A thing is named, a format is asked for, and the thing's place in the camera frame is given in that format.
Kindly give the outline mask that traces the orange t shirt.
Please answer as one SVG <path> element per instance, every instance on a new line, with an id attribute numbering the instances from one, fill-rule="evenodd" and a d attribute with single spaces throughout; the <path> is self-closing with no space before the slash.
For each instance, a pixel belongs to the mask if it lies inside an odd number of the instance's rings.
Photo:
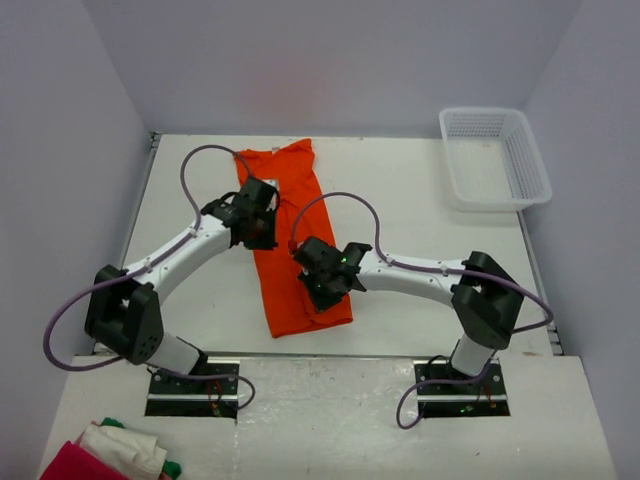
<path id="1" fill-rule="evenodd" d="M 314 173 L 312 141 L 302 139 L 277 150 L 244 150 L 236 162 L 240 183 L 252 173 L 274 180 L 280 193 L 276 219 L 276 242 L 272 251 L 254 252 L 262 301 L 271 335 L 279 338 L 348 324 L 353 321 L 351 301 L 344 297 L 328 311 L 318 313 L 298 279 L 301 267 L 291 257 L 295 241 L 310 236 L 333 245 L 335 237 L 326 205 L 319 201 L 298 220 L 301 209 L 322 194 Z"/>

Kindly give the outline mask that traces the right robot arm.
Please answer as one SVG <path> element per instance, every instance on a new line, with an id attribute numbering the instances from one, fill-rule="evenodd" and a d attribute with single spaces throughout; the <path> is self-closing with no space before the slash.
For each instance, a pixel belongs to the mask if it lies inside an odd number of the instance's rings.
<path id="1" fill-rule="evenodd" d="M 448 385 L 467 393 L 482 379 L 489 358 L 509 346 L 524 295 L 488 254 L 474 251 L 453 263 L 411 257 L 383 260 L 373 247 L 351 242 L 342 250 L 317 237 L 294 247 L 303 283 L 314 309 L 321 313 L 352 291 L 395 292 L 425 298 L 452 308 L 463 329 L 446 368 Z"/>

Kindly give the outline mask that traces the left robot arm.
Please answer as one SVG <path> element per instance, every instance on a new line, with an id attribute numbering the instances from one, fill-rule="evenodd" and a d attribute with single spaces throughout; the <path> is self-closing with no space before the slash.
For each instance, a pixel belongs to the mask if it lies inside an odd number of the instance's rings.
<path id="1" fill-rule="evenodd" d="M 133 365 L 169 371 L 183 391 L 195 393 L 208 379 L 204 353 L 168 333 L 163 303 L 206 262 L 242 245 L 271 251 L 277 246 L 278 182 L 249 177 L 196 210 L 195 220 L 153 254 L 118 269 L 107 265 L 95 277 L 85 332 Z"/>

